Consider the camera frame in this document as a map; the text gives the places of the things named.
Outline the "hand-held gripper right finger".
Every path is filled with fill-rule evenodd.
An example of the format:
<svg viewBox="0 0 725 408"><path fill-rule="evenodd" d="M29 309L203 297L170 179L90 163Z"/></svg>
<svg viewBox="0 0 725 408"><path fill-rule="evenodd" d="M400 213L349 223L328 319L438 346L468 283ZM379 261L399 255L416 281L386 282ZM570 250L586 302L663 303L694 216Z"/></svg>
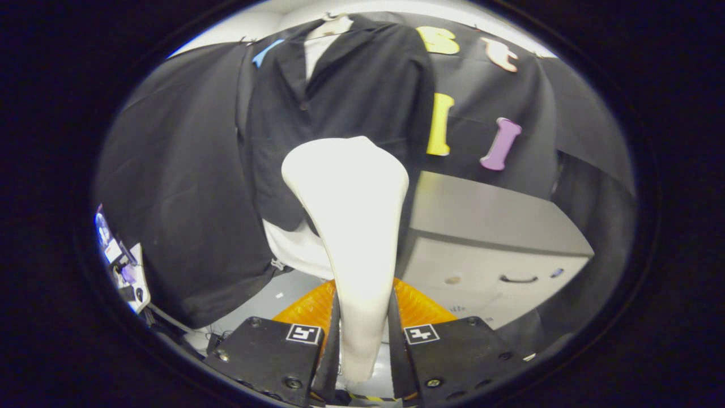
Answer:
<svg viewBox="0 0 725 408"><path fill-rule="evenodd" d="M530 351L481 317L458 318L401 279L389 302L394 397L404 403L453 403L519 374Z"/></svg>

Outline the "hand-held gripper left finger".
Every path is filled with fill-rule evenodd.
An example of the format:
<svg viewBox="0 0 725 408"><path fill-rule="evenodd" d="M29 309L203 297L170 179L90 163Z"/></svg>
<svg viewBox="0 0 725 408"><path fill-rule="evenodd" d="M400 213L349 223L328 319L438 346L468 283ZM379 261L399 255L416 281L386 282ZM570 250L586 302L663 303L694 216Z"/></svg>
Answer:
<svg viewBox="0 0 725 408"><path fill-rule="evenodd" d="M209 351L204 363L288 405L333 405L341 363L340 320L336 282L330 280L274 318L247 318Z"/></svg>

